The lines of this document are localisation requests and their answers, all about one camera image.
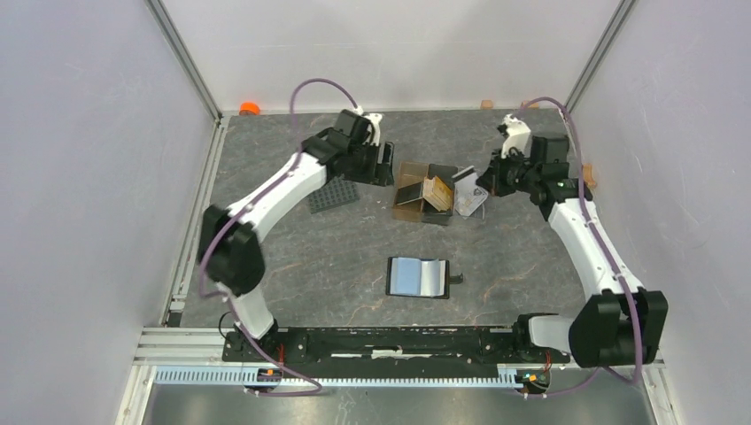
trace brown box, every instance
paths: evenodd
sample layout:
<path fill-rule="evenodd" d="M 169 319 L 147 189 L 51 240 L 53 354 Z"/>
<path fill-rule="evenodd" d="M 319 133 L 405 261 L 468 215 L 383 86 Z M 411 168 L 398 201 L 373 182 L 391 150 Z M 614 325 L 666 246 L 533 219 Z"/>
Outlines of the brown box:
<path fill-rule="evenodd" d="M 425 177 L 432 179 L 438 176 L 449 189 L 452 191 L 451 208 L 448 211 L 439 212 L 424 199 L 396 205 L 396 193 L 394 202 L 391 207 L 392 216 L 396 220 L 412 221 L 415 223 L 432 223 L 441 226 L 448 226 L 449 219 L 453 215 L 453 180 L 452 176 L 459 172 L 455 166 L 441 166 L 438 164 L 425 164 L 422 162 L 402 161 L 399 164 L 399 175 L 397 176 L 397 190 L 406 186 L 422 182 Z"/>

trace orange object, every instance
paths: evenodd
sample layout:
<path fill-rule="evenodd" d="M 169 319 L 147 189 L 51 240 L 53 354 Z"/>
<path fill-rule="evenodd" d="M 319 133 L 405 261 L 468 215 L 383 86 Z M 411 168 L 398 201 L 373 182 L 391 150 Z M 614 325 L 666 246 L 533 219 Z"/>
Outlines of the orange object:
<path fill-rule="evenodd" d="M 587 188 L 589 189 L 596 188 L 597 182 L 592 177 L 592 164 L 582 165 L 582 172 L 584 174 L 585 184 L 587 185 Z"/>
<path fill-rule="evenodd" d="M 240 105 L 240 115 L 259 115 L 260 108 L 253 102 L 245 102 Z"/>

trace wall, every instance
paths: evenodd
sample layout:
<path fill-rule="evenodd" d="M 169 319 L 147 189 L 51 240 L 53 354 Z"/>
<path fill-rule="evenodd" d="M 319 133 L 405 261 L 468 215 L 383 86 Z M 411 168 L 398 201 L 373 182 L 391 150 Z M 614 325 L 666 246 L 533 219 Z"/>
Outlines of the wall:
<path fill-rule="evenodd" d="M 0 9 L 0 422 L 112 423 L 212 122 L 143 2 Z"/>
<path fill-rule="evenodd" d="M 331 78 L 367 108 L 566 98 L 618 0 L 164 0 L 219 107 L 286 111 Z M 311 87 L 300 110 L 340 108 Z"/>
<path fill-rule="evenodd" d="M 574 113 L 608 233 L 670 303 L 662 348 L 690 424 L 751 423 L 748 16 L 639 2 Z"/>

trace floor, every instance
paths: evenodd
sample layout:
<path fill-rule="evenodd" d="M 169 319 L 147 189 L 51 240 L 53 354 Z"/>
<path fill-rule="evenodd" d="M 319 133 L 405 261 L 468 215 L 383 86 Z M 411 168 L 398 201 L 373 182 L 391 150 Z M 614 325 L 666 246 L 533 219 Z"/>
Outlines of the floor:
<path fill-rule="evenodd" d="M 551 390 L 571 388 L 590 371 L 557 371 Z M 327 388 L 325 396 L 255 398 L 237 387 L 155 385 L 144 424 L 655 424 L 643 386 L 600 372 L 566 397 L 524 401 L 512 390 L 478 388 Z"/>
<path fill-rule="evenodd" d="M 508 111 L 388 112 L 382 140 L 400 161 L 484 171 L 501 145 L 495 129 Z M 225 206 L 252 192 L 290 157 L 296 143 L 333 124 L 336 114 L 233 117 L 211 201 Z M 529 111 L 533 131 L 564 131 L 553 110 Z M 452 218 L 448 227 L 391 217 L 394 188 L 358 185 L 360 201 L 311 214 L 305 202 L 282 218 L 263 244 L 262 283 L 280 326 L 510 324 L 519 313 L 576 315 L 584 305 L 577 272 L 558 236 L 524 194 L 491 198 L 485 218 Z M 450 299 L 385 296 L 390 256 L 448 259 L 464 273 Z M 226 307 L 197 296 L 192 278 L 183 327 L 214 327 Z"/>

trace orange cap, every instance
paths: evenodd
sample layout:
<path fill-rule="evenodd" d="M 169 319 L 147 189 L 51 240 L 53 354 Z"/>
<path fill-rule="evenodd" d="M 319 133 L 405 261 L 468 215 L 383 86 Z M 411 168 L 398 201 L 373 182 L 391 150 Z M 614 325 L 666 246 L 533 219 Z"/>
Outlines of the orange cap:
<path fill-rule="evenodd" d="M 240 105 L 240 115 L 258 115 L 260 108 L 253 102 L 245 102 Z"/>

